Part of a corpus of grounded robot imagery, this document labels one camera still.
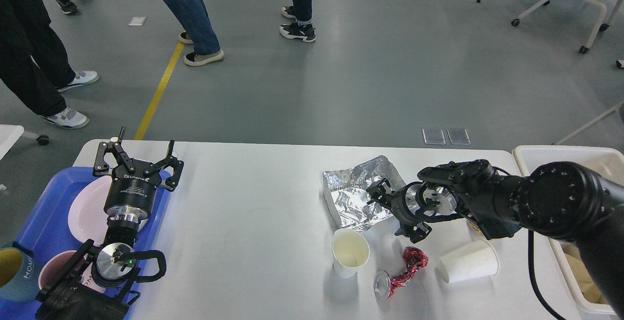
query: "sneaker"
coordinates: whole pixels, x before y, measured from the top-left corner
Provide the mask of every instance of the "sneaker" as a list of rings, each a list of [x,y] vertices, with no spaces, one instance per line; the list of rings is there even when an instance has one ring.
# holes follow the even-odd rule
[[[78,111],[69,109],[69,107],[56,115],[42,116],[42,118],[51,124],[56,124],[65,129],[80,129],[89,123],[89,118],[78,113]]]
[[[178,41],[184,44],[193,44],[193,40],[189,38],[189,34],[187,33],[187,31],[182,31],[180,33],[180,36],[178,36]]]
[[[59,92],[67,91],[68,89],[72,89],[74,87],[84,86],[86,84],[92,84],[100,79],[100,75],[95,71],[78,71],[76,73],[76,77],[72,82],[68,83],[64,87],[57,87],[56,90]]]
[[[191,52],[184,56],[184,64],[188,66],[201,66],[210,64],[211,62],[221,61],[223,58],[225,58],[223,49],[219,49],[218,52],[207,56],[196,55],[195,52]]]
[[[281,14],[289,19],[294,19],[294,9],[293,6],[283,6],[281,7]]]
[[[78,7],[76,7],[72,0],[56,0],[56,2],[65,15],[73,14],[78,10]]]
[[[299,26],[296,21],[291,24],[282,24],[279,25],[279,33],[289,40],[301,38],[305,43],[314,42],[316,40],[312,24]]]

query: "pink plate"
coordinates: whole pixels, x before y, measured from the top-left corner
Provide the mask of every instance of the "pink plate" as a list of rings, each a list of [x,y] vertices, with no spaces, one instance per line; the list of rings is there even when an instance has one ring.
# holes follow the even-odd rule
[[[104,203],[111,188],[111,176],[102,176],[84,187],[74,199],[67,215],[67,225],[74,238],[84,243],[91,238],[94,245],[104,242],[108,229],[108,214],[104,212]],[[147,220],[141,221],[139,231]]]

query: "plastic bin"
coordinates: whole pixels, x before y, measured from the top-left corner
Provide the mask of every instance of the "plastic bin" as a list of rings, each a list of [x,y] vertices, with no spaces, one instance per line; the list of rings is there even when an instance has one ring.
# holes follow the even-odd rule
[[[523,176],[530,175],[542,164],[554,161],[571,161],[588,167],[615,183],[624,185],[624,155],[615,149],[577,146],[519,146],[513,150],[513,157],[515,157]],[[550,245],[564,274],[570,293],[579,308],[587,313],[615,314],[611,306],[591,303],[584,298],[570,264],[566,260],[562,244],[557,240],[550,240]]]
[[[63,251],[78,249],[82,242],[72,236],[67,226],[67,214],[74,202],[74,198],[89,183],[96,180],[92,176],[92,167],[69,167],[59,171],[50,180],[41,194],[36,206],[28,217],[25,225],[15,240],[21,249],[32,252],[35,260],[44,265],[50,258]],[[163,171],[161,177],[167,178],[170,174]],[[147,224],[139,231],[138,241],[134,244],[137,251],[145,251],[152,247],[154,239],[169,203],[169,191],[159,187],[154,199],[152,216]],[[139,266],[145,269],[144,261]],[[140,290],[142,284],[132,285],[133,290]],[[117,294],[113,289],[107,289],[108,296]],[[0,319],[2,320],[33,320],[41,303],[33,300],[27,303],[11,302],[0,299]],[[125,316],[131,317],[132,307]]]

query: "white paper cup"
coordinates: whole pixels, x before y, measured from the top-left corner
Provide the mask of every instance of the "white paper cup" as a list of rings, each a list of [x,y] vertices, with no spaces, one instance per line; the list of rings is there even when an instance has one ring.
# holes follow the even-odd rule
[[[331,250],[334,270],[341,278],[352,277],[371,255],[366,238],[351,229],[339,229],[334,233]]]
[[[41,273],[39,274],[40,289],[43,289],[43,286],[45,286],[46,283],[52,280],[56,273],[60,271],[60,269],[69,261],[69,259],[74,255],[75,252],[76,251],[65,251],[62,253],[58,253],[53,258],[51,258],[49,262],[45,263],[45,265],[41,268]],[[82,280],[80,283],[95,291],[104,293],[106,289],[98,286],[91,276],[92,266],[93,264],[89,265],[84,273],[82,273]]]
[[[444,282],[471,280],[499,272],[499,257],[491,244],[475,240],[437,260],[437,269]]]

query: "blue tray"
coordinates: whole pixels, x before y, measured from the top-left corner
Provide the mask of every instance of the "blue tray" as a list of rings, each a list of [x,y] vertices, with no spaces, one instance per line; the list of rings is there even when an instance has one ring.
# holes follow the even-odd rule
[[[82,243],[76,240],[69,231],[67,214],[69,214],[69,207],[71,207],[78,193],[96,180],[92,171],[92,167],[68,167],[54,175],[19,232],[15,242],[27,251],[31,251],[35,260],[41,265],[47,263],[58,253],[75,250],[82,246]],[[169,176],[170,174],[166,171],[161,173],[163,179]],[[156,191],[152,215],[136,236],[138,238],[134,244],[136,251],[147,251],[152,247],[167,210],[169,195],[169,191],[162,187]],[[138,291],[140,285],[135,283],[132,285],[132,289]],[[116,293],[114,289],[107,289],[105,294]],[[40,305],[41,303],[36,300],[28,303],[16,303],[0,299],[0,319],[33,320]],[[130,317],[131,311],[132,307],[125,316],[126,319]]]

